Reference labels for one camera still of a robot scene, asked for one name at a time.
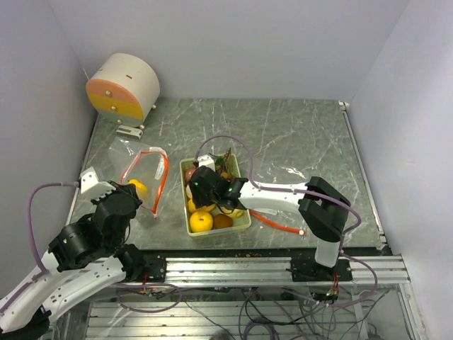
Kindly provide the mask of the yellow pear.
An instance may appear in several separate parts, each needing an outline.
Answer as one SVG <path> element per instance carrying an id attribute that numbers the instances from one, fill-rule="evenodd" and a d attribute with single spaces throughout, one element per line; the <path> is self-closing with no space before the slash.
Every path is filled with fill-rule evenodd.
<path id="1" fill-rule="evenodd" d="M 145 201 L 148 199 L 149 190 L 141 181 L 133 178 L 128 181 L 128 184 L 133 184 L 135 186 L 137 196 L 140 200 Z"/>
<path id="2" fill-rule="evenodd" d="M 188 211 L 189 213 L 195 213 L 197 211 L 206 211 L 206 212 L 211 212 L 216 208 L 215 204 L 212 205 L 207 205 L 207 206 L 202 206 L 200 208 L 197 208 L 193 202 L 193 199 L 188 200 Z"/>

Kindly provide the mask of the yellow pear top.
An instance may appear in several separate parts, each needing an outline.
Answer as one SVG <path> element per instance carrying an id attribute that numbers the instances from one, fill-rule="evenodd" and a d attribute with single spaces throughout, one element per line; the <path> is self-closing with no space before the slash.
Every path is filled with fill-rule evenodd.
<path id="1" fill-rule="evenodd" d="M 141 181 L 133 178 L 128 181 L 128 184 L 133 184 L 135 186 L 137 196 L 140 200 L 145 201 L 148 199 L 149 190 Z"/>

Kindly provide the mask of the yellow orange fruit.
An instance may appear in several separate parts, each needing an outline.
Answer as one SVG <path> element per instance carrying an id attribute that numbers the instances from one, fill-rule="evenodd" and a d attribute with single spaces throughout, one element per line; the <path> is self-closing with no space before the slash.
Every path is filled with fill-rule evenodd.
<path id="1" fill-rule="evenodd" d="M 213 228 L 213 217 L 209 212 L 195 211 L 189 219 L 192 233 L 209 232 Z"/>

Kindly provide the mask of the pale cream pear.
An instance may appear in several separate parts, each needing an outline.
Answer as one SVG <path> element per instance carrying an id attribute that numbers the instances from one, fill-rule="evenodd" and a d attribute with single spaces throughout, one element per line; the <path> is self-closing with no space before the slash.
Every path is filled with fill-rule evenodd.
<path id="1" fill-rule="evenodd" d="M 244 214 L 244 210 L 234 209 L 234 210 L 228 212 L 226 215 L 232 219 L 237 219 L 237 218 L 240 218 L 243 214 Z"/>

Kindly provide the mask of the clear bag orange zipper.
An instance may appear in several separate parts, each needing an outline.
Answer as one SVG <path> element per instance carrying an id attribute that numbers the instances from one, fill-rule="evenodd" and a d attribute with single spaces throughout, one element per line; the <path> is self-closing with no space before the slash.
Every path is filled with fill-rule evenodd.
<path id="1" fill-rule="evenodd" d="M 142 201 L 142 207 L 156 217 L 169 172 L 165 150 L 117 137 L 109 147 L 108 156 L 118 183 L 126 185 L 130 179 L 137 179 L 148 188 L 149 197 Z"/>

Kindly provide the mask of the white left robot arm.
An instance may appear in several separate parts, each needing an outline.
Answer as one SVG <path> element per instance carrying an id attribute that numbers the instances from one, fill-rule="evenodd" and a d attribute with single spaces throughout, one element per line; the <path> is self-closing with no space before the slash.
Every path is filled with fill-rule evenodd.
<path id="1" fill-rule="evenodd" d="M 67 310 L 105 287 L 137 281 L 146 261 L 127 244 L 142 201 L 134 184 L 100 182 L 95 210 L 62 228 L 38 267 L 1 299 L 1 338 L 37 339 Z"/>

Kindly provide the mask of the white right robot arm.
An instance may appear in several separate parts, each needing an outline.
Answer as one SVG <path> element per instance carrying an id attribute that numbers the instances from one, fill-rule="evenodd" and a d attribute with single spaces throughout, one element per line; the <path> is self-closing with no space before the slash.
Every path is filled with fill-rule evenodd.
<path id="1" fill-rule="evenodd" d="M 299 213 L 318 239 L 313 274 L 324 281 L 336 273 L 350 201 L 323 178 L 313 176 L 306 183 L 279 186 L 241 177 L 228 181 L 214 170 L 199 166 L 188 185 L 197 208 L 215 204 L 224 212 Z"/>

